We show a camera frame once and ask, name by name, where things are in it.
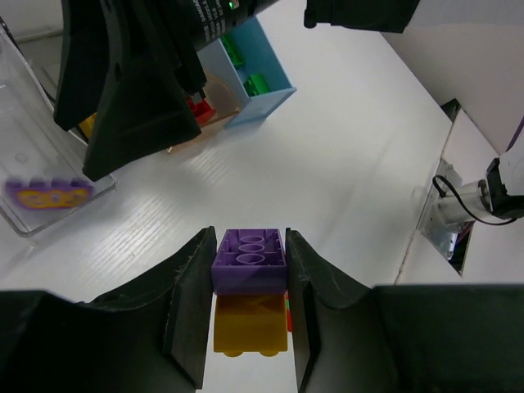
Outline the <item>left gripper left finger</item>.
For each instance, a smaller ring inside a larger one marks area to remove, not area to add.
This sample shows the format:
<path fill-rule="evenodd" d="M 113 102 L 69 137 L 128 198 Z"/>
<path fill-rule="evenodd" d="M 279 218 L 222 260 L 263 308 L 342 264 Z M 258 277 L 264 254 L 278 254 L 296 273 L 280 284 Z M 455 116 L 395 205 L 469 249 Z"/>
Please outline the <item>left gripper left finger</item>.
<path fill-rule="evenodd" d="M 4 392 L 194 392 L 206 365 L 216 234 L 91 302 L 1 294 Z"/>

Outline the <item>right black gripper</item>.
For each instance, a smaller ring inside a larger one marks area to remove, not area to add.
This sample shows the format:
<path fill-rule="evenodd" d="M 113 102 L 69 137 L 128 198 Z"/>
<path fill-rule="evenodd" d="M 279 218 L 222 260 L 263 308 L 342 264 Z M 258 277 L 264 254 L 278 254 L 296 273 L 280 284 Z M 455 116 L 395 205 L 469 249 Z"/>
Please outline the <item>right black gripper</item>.
<path fill-rule="evenodd" d="M 95 117 L 83 173 L 92 181 L 200 135 L 187 96 L 197 52 L 276 1 L 64 1 L 54 121 Z"/>

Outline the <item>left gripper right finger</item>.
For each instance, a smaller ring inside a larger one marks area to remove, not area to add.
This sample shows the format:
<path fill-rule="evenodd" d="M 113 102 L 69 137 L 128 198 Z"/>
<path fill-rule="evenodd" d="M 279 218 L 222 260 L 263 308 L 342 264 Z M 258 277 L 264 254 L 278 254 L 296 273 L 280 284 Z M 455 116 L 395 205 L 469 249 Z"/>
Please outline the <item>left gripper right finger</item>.
<path fill-rule="evenodd" d="M 286 231 L 300 392 L 520 392 L 520 285 L 366 287 Z"/>

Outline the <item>yellow orange bird lego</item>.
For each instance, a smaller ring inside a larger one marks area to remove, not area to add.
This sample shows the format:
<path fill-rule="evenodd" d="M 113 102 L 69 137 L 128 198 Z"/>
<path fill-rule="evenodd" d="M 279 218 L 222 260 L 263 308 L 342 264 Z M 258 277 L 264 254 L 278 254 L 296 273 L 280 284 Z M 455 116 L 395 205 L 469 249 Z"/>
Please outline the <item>yellow orange bird lego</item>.
<path fill-rule="evenodd" d="M 87 140 L 89 140 L 93 135 L 96 118 L 97 114 L 94 113 L 79 124 L 79 129 Z"/>

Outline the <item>red sloped lego brick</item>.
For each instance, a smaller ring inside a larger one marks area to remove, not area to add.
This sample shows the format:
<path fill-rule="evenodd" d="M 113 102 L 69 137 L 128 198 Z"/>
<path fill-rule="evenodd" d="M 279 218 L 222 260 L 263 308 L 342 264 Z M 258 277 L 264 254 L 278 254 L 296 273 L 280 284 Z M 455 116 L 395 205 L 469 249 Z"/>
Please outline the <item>red sloped lego brick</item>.
<path fill-rule="evenodd" d="M 217 110 L 213 108 L 205 98 L 199 102 L 194 102 L 190 97 L 186 97 L 189 108 L 200 127 L 205 127 L 215 117 Z"/>

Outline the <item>yellow curved lego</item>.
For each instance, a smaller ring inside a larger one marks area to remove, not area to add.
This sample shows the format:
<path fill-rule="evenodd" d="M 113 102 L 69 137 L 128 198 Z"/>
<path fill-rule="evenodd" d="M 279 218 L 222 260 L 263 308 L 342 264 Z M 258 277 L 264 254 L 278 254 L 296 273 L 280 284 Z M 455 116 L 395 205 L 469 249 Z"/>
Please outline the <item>yellow curved lego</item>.
<path fill-rule="evenodd" d="M 218 296 L 213 349 L 228 357 L 245 353 L 273 357 L 287 351 L 285 296 Z"/>

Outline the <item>purple striped oval lego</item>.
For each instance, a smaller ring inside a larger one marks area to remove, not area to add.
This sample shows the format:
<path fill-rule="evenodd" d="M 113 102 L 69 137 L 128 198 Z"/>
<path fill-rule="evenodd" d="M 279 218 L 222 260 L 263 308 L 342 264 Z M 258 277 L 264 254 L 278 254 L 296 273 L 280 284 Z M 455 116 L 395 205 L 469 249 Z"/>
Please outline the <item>purple striped oval lego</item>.
<path fill-rule="evenodd" d="M 226 230 L 211 266 L 211 277 L 218 296 L 284 294 L 288 267 L 279 230 Z"/>

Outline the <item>green square lego brick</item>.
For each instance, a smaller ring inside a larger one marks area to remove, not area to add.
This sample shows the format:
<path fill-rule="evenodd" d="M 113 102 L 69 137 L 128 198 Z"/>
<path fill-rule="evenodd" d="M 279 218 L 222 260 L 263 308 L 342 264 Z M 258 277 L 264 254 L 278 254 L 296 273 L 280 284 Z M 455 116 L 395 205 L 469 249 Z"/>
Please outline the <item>green square lego brick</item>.
<path fill-rule="evenodd" d="M 249 97 L 255 97 L 271 92 L 265 77 L 260 73 L 250 75 L 244 82 L 243 86 Z"/>

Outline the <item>red round striped lego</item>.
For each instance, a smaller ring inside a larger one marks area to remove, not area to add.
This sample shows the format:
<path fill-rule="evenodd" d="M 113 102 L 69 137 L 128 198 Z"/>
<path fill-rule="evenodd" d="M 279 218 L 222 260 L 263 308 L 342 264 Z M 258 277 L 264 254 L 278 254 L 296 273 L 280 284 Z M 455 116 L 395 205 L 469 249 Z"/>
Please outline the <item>red round striped lego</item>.
<path fill-rule="evenodd" d="M 284 299 L 285 299 L 286 316 L 287 316 L 287 331 L 289 333 L 292 333 L 292 319 L 291 319 L 291 307 L 290 307 L 289 291 L 286 291 Z"/>

